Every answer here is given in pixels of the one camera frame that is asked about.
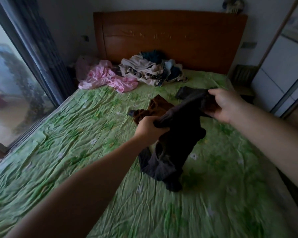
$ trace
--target green bed sheet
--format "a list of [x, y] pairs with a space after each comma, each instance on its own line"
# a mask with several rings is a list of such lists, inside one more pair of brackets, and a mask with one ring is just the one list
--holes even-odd
[[[108, 86], [78, 90], [20, 147], [0, 162], [0, 237], [72, 173], [132, 137], [130, 109], [160, 94], [173, 104], [181, 86], [226, 87], [226, 77], [185, 70], [187, 83], [128, 93]], [[206, 137], [183, 166], [183, 190], [172, 193], [140, 172], [138, 159], [90, 237], [287, 237], [260, 172], [258, 155], [234, 128], [201, 117]]]

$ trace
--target hand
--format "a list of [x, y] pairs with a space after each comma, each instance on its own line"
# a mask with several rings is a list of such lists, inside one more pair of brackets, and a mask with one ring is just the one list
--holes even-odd
[[153, 125], [153, 122], [159, 118], [159, 116], [146, 116], [138, 124], [134, 137], [142, 139], [145, 147], [155, 143], [161, 135], [170, 130], [170, 128], [156, 128]]
[[223, 123], [231, 123], [232, 114], [246, 104], [242, 98], [233, 91], [222, 88], [209, 89], [211, 95], [215, 96], [215, 101], [219, 107], [215, 111], [205, 111], [207, 115]]

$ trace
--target forearm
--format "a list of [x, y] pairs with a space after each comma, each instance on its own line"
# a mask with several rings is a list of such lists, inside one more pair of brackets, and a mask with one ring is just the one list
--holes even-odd
[[132, 138], [73, 174], [37, 205], [8, 237], [86, 237], [144, 148]]
[[259, 108], [243, 104], [231, 124], [298, 186], [298, 130]]

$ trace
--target person's left arm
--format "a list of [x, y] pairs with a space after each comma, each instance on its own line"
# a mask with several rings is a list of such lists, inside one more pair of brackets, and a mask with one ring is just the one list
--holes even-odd
[[69, 177], [8, 233], [8, 238], [85, 238], [112, 200], [124, 176], [145, 147], [169, 128], [145, 117], [126, 143]]

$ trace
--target person's left hand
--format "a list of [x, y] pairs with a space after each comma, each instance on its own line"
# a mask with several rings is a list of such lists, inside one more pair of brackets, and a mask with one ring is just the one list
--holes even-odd
[[159, 118], [159, 116], [146, 116], [138, 124], [134, 137], [141, 139], [146, 147], [155, 143], [161, 135], [170, 130], [170, 128], [156, 128], [153, 125], [153, 122]]

